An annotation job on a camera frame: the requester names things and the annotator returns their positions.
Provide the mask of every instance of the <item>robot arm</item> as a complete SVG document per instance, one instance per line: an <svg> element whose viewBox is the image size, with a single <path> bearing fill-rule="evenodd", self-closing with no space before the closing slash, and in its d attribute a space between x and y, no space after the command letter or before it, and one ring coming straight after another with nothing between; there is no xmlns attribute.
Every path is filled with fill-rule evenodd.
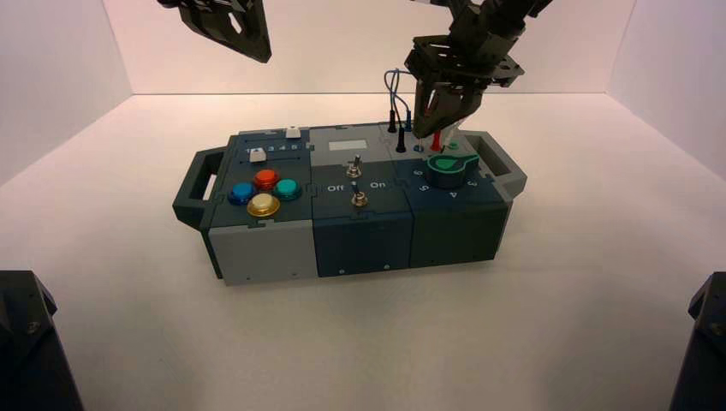
<svg viewBox="0 0 726 411"><path fill-rule="evenodd" d="M158 0L178 8L193 31L266 63L271 56L262 0ZM428 0L454 17L448 35L414 38L406 67L417 80L414 134L425 138L474 113L490 86L524 74L509 50L552 0Z"/></svg>
<svg viewBox="0 0 726 411"><path fill-rule="evenodd" d="M158 0L193 32L260 63L272 56L262 0Z"/></svg>

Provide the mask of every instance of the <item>white floor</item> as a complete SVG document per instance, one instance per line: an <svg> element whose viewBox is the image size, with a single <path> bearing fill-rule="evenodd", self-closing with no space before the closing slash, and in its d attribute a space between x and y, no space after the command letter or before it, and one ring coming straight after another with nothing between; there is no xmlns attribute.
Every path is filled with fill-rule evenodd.
<svg viewBox="0 0 726 411"><path fill-rule="evenodd" d="M497 259L225 288L171 203L243 129L379 121L382 95L133 97L0 188L89 410L665 409L726 267L726 182L604 95L492 95L529 175ZM274 250L268 258L275 258Z"/></svg>

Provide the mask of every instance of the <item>cable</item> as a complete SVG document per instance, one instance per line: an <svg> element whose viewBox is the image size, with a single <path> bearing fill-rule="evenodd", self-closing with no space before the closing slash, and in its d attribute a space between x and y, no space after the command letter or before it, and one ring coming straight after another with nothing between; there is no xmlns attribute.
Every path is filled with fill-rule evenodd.
<svg viewBox="0 0 726 411"><path fill-rule="evenodd" d="M396 98L397 98L398 101L400 101L406 107L406 111L410 111L410 109L408 108L408 103L406 103L406 100L404 100L403 98L401 98L398 95L397 89L395 91L393 90L393 79L391 79L391 83L390 84L388 82L388 74L393 74L394 77L396 77L397 75L400 77L401 76L401 73L413 75L413 74L411 74L408 71L399 70L398 68L395 69L395 70L388 70L384 74L384 83L385 83L386 88L388 89L388 92L389 92L389 95L390 95L390 100L391 100L390 101L390 108L393 110L393 105L394 105L394 103L396 101Z"/></svg>
<svg viewBox="0 0 726 411"><path fill-rule="evenodd" d="M411 117L411 109L408 107L408 103L406 103L406 100L398 95L398 86L401 83L401 73L412 75L410 72L403 71L398 68L394 70L387 70L384 73L384 83L386 85L386 88L388 89L390 96L390 108L396 113L399 128L403 128L403 121L401 120L401 113L398 111L398 104L396 103L397 99L403 104L404 107L406 107L407 127L410 123L408 119ZM390 83L388 82L388 74L392 74Z"/></svg>

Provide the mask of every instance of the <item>handle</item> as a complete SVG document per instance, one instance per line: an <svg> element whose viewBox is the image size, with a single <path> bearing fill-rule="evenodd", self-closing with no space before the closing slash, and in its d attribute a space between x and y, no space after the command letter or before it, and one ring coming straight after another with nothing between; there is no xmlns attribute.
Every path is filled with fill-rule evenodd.
<svg viewBox="0 0 726 411"><path fill-rule="evenodd" d="M212 148L194 154L194 160L181 182L174 199L176 219L199 230L207 201L203 200L206 186L212 175L216 175L227 147Z"/></svg>
<svg viewBox="0 0 726 411"><path fill-rule="evenodd" d="M462 133L489 168L494 179L502 184L511 198L524 191L527 175L488 133L474 131L462 131Z"/></svg>

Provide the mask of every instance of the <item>metal toggle switch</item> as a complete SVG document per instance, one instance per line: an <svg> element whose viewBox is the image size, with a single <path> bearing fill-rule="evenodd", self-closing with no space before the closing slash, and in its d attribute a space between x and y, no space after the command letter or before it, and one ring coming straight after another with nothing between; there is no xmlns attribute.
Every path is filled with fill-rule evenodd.
<svg viewBox="0 0 726 411"><path fill-rule="evenodd" d="M348 169L345 171L345 175L350 178L358 178L363 174L363 171L360 169L360 155L356 154L355 159L353 160L353 163L348 166Z"/></svg>
<svg viewBox="0 0 726 411"><path fill-rule="evenodd" d="M365 207L368 204L366 193L363 193L360 189L358 189L357 182L351 182L350 187L353 189L353 198L350 202L356 207Z"/></svg>

